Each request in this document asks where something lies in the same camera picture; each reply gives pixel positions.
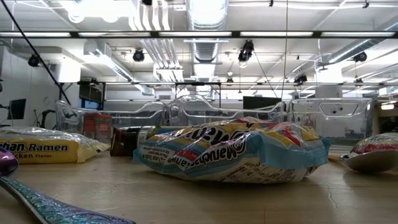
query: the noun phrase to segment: white label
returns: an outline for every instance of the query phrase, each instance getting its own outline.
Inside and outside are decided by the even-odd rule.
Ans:
[[[137,147],[142,145],[142,143],[144,143],[144,141],[147,140],[147,135],[148,135],[148,130],[140,130],[138,132]]]

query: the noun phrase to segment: clear plastic bin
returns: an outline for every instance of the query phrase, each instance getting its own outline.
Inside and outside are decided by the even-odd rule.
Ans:
[[[191,126],[252,116],[266,121],[283,122],[284,103],[262,110],[215,108],[200,95],[181,96],[169,104],[171,126]]]
[[[312,98],[292,100],[287,120],[312,126],[334,145],[353,146],[372,134],[372,114],[370,98]]]
[[[57,101],[57,129],[68,133],[82,134],[83,115],[101,113],[112,116],[112,125],[121,128],[129,126],[167,125],[167,105],[161,102],[148,102],[137,111],[97,111],[76,108],[64,101]]]

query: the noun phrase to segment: yellow ramen package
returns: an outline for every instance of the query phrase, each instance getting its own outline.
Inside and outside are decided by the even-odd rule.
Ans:
[[[181,179],[270,184],[303,179],[329,147],[311,127],[243,118],[152,136],[134,160]]]
[[[20,164],[85,162],[110,145],[80,134],[42,128],[0,129],[0,147],[12,152]]]

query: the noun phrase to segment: white wall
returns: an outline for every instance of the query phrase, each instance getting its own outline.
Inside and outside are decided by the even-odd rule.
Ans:
[[[38,116],[45,110],[54,110],[59,96],[58,87],[43,67],[32,68],[26,60],[11,55],[5,48],[0,52],[3,56],[1,62],[3,91],[0,93],[0,104],[9,106],[10,100],[26,98],[24,119],[14,120],[14,126],[35,126],[34,110]],[[74,89],[68,92],[76,94]],[[5,120],[7,114],[8,110],[0,109],[0,123],[11,125],[11,120]],[[51,113],[47,116],[46,128],[52,128],[54,125],[55,114]]]

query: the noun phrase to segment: table surface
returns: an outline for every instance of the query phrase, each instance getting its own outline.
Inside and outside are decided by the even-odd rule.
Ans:
[[[140,223],[396,224],[398,175],[321,166],[301,182],[248,185],[167,177],[104,152],[84,164],[21,166],[14,178],[70,205]],[[0,189],[0,223],[32,223]]]

